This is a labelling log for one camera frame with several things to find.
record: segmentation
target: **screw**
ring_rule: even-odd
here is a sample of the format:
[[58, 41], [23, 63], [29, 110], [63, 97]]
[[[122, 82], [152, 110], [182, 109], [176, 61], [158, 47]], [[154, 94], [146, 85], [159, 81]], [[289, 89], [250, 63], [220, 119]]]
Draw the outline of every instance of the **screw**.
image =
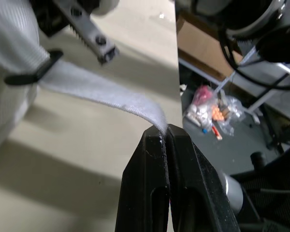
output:
[[82, 11], [77, 9], [77, 8], [72, 7], [71, 10], [70, 10], [70, 14], [72, 16], [79, 17], [79, 16], [82, 15]]
[[97, 43], [97, 45], [100, 45], [100, 46], [106, 45], [105, 37], [98, 35], [96, 37], [96, 43]]

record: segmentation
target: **floor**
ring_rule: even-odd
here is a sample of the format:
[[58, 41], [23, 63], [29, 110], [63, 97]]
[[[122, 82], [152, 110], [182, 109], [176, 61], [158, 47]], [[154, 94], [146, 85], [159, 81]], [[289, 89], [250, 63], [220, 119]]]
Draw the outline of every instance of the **floor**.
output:
[[[192, 101], [193, 93], [194, 90], [187, 89], [182, 95], [183, 111]], [[204, 134], [185, 118], [183, 127], [212, 165], [227, 174], [252, 170], [250, 155], [253, 152], [263, 152], [268, 161], [278, 157], [277, 151], [266, 148], [267, 131], [264, 127], [256, 125], [250, 115], [246, 115], [242, 122], [235, 124], [234, 136], [223, 134], [217, 127], [223, 137], [221, 141], [218, 141], [212, 132]]]

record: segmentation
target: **clear plastic bag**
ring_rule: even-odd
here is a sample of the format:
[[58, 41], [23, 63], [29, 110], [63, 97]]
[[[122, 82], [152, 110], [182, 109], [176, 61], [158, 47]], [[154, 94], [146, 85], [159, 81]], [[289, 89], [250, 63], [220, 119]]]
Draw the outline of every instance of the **clear plastic bag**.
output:
[[209, 86], [201, 86], [194, 93], [192, 103], [186, 111], [186, 117], [202, 129], [210, 131], [212, 106], [216, 103], [217, 97], [213, 94], [213, 90]]
[[234, 127], [232, 125], [236, 122], [242, 121], [245, 118], [244, 108], [238, 99], [231, 96], [226, 96], [224, 104], [224, 106], [220, 107], [224, 107], [222, 111], [225, 113], [226, 119], [224, 121], [218, 121], [217, 123], [222, 132], [227, 135], [234, 136]]

